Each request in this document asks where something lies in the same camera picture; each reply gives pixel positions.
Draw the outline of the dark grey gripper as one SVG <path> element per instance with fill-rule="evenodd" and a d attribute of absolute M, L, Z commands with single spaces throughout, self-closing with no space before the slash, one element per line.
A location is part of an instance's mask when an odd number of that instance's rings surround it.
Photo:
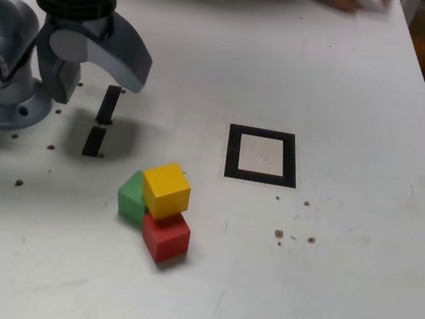
<path fill-rule="evenodd" d="M 117 12 L 91 19 L 54 7 L 46 12 L 36 48 L 42 84 L 62 104 L 69 102 L 81 79 L 81 63 L 99 66 L 122 88 L 137 94 L 153 60 L 138 32 Z"/>

